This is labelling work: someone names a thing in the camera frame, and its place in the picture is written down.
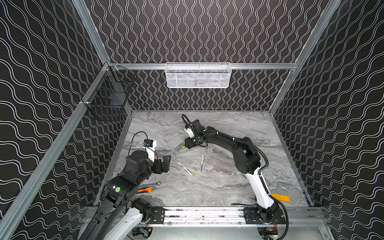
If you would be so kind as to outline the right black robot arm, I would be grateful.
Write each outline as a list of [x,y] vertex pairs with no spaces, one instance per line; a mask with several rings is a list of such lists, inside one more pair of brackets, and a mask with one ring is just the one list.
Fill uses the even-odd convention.
[[192,122],[185,114],[182,114],[182,120],[189,136],[185,139],[187,149],[212,144],[232,153],[235,167],[246,176],[252,187],[263,223],[277,222],[278,216],[282,217],[286,224],[289,223],[284,204],[272,195],[263,176],[263,171],[269,166],[269,160],[250,138],[235,138],[215,128],[205,128],[199,120]]

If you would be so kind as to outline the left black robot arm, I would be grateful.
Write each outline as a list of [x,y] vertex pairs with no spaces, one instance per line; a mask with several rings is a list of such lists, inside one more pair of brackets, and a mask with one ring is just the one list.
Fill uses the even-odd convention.
[[150,151],[134,151],[126,157],[123,173],[103,188],[98,208],[81,240],[123,240],[140,223],[151,221],[151,204],[141,198],[132,200],[132,197],[152,174],[169,171],[172,156],[151,160]]

